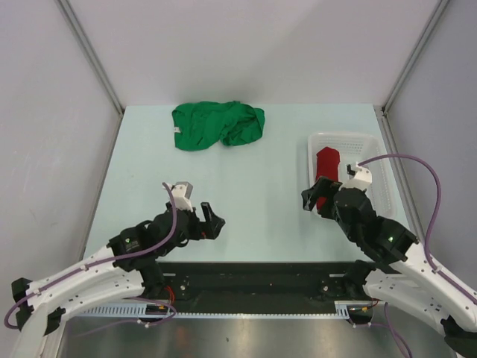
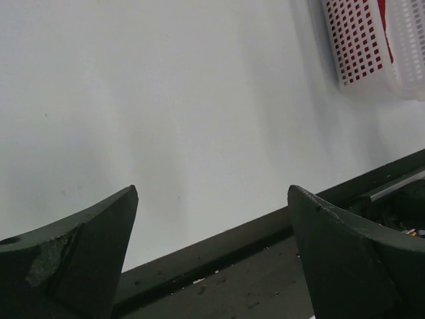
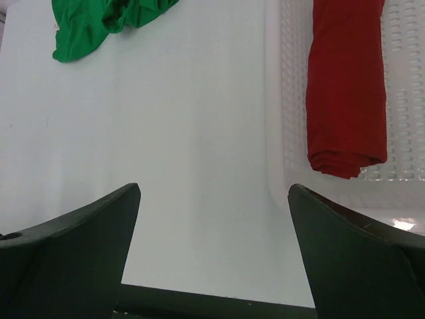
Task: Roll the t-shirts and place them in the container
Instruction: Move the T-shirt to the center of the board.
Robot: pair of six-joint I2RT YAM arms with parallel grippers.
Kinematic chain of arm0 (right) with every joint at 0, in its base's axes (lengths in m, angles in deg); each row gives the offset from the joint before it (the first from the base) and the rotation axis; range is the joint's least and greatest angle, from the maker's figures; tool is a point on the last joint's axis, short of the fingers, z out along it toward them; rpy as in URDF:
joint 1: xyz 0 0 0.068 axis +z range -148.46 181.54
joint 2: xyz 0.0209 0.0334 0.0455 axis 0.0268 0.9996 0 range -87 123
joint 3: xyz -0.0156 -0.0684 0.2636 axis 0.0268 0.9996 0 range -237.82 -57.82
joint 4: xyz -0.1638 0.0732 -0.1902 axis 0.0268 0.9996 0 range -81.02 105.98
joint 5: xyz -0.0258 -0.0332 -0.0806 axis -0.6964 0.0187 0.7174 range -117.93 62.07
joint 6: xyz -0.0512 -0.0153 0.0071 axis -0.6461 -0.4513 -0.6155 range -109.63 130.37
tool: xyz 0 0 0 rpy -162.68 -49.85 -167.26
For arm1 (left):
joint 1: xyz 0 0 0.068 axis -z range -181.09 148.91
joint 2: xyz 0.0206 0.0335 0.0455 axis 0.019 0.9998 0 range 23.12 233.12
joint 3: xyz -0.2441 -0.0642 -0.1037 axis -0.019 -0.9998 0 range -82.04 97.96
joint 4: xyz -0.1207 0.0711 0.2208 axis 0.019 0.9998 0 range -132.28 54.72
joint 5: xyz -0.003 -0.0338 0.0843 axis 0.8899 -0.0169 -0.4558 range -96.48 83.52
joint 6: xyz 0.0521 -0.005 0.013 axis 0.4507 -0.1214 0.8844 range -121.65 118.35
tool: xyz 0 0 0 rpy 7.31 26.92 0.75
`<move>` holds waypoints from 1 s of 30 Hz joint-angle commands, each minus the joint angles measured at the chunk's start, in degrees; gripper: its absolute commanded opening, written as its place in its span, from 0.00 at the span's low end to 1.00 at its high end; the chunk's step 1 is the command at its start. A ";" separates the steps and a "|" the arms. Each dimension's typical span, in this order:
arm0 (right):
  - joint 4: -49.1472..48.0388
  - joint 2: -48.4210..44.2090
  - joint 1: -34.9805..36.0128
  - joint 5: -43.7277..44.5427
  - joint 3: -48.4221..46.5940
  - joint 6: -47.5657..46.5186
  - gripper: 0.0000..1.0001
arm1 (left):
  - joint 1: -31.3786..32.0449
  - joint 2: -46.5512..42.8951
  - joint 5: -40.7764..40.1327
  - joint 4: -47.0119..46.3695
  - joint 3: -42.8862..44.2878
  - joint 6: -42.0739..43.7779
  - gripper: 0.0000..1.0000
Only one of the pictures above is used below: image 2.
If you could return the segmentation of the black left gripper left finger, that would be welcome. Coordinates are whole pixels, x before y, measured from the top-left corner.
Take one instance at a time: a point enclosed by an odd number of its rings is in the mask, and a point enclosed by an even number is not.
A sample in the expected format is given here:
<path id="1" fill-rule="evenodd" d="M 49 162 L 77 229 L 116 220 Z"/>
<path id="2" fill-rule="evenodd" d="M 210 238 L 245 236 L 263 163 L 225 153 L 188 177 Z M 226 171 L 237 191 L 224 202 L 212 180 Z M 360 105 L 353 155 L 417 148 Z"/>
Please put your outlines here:
<path id="1" fill-rule="evenodd" d="M 109 318 L 137 211 L 131 185 L 1 241 L 2 318 Z"/>

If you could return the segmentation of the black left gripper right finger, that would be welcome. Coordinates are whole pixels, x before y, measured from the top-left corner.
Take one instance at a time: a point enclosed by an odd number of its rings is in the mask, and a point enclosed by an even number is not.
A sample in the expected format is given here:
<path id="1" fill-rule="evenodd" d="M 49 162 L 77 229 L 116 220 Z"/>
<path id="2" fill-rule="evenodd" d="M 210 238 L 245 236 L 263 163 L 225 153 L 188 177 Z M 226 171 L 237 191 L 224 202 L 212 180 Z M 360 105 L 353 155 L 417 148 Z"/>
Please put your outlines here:
<path id="1" fill-rule="evenodd" d="M 424 317 L 424 239 L 296 185 L 288 207 L 316 318 Z"/>

